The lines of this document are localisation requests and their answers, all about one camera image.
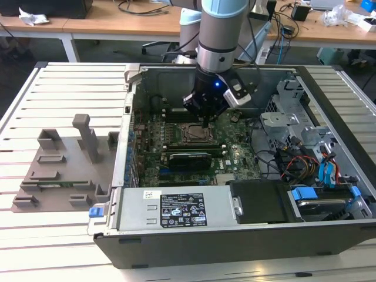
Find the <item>computer case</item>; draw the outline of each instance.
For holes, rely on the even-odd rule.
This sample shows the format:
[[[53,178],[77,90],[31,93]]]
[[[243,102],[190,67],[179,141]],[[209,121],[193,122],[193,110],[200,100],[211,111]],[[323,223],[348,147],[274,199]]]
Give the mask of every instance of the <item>computer case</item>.
[[[84,19],[92,4],[93,0],[0,0],[0,14],[18,16],[20,7],[30,14]]]

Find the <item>power supply label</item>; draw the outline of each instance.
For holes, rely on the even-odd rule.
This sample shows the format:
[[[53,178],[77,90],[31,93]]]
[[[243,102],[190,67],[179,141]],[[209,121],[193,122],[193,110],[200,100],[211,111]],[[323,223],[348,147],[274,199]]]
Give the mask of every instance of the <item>power supply label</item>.
[[[207,226],[204,195],[160,195],[160,225],[163,228]]]

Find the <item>motherboard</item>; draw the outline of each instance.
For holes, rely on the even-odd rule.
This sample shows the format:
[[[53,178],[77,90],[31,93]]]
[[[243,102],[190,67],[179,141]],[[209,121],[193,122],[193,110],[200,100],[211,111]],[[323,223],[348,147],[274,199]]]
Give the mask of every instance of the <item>motherboard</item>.
[[[225,185],[260,178],[248,143],[249,124],[227,111],[208,128],[184,113],[135,114],[140,187]]]

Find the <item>blue tab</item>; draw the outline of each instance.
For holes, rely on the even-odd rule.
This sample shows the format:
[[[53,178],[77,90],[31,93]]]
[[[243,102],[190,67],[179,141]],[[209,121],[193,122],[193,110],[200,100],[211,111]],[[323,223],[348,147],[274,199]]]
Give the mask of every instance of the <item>blue tab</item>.
[[[318,198],[316,191],[313,187],[297,187],[292,191],[292,193],[295,201]]]
[[[104,208],[103,207],[91,207],[89,209],[89,217],[95,218],[95,217],[103,217],[104,214]]]
[[[359,191],[359,189],[358,189],[357,186],[353,186],[353,187],[351,188],[351,192],[352,192],[352,194],[354,195],[354,198],[356,198],[356,197],[358,197],[358,196],[361,195],[361,193],[360,193],[360,191]]]

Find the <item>power adapter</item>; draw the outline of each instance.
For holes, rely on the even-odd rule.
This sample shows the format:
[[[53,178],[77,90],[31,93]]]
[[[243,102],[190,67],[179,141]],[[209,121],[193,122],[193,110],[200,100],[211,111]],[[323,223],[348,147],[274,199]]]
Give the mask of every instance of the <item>power adapter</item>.
[[[295,5],[291,12],[291,18],[294,21],[304,22],[310,12],[311,6]]]
[[[283,32],[284,35],[292,36],[294,34],[295,27],[291,25],[283,25],[281,27],[281,32]]]

